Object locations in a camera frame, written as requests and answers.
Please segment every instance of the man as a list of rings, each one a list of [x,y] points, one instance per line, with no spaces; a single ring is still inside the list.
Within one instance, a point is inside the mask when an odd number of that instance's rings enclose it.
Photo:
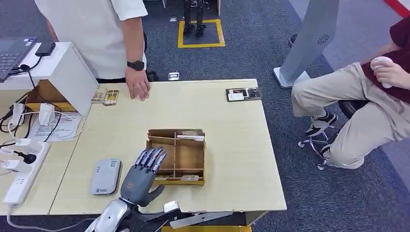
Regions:
[[[130,97],[149,97],[142,0],[35,0],[55,41],[74,42],[101,83],[127,82]]]
[[[307,136],[320,134],[337,120],[323,107],[338,100],[367,100],[344,125],[332,144],[321,150],[328,165],[356,169],[374,148],[388,141],[410,137],[410,17],[390,28],[392,42],[377,55],[389,57],[370,68],[366,62],[354,63],[334,73],[296,84],[292,90],[295,116],[311,116]],[[382,83],[392,85],[384,88]]]

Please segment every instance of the khaki pants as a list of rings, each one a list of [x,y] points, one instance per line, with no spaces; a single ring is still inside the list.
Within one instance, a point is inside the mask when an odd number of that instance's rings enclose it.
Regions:
[[[334,73],[297,83],[292,90],[295,116],[318,116],[338,100],[368,100],[343,126],[330,147],[328,165],[356,169],[365,156],[389,141],[410,137],[410,104],[383,92],[354,63]]]

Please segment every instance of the wooden box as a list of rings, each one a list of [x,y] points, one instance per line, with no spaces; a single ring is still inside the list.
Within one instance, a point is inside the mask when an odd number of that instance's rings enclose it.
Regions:
[[[149,130],[147,148],[163,147],[168,151],[162,162],[156,185],[204,185],[205,184],[205,134],[194,129]]]

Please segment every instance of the smartwatch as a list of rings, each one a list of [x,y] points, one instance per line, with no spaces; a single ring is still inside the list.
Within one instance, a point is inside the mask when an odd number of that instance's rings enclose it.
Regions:
[[[127,66],[136,71],[142,71],[144,70],[145,64],[140,60],[137,60],[136,62],[127,61]]]

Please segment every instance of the white t-shirt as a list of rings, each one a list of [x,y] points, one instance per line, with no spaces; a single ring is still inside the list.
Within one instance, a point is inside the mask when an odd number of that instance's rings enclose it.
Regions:
[[[35,0],[61,42],[74,42],[96,78],[125,77],[121,21],[147,15],[142,0]]]

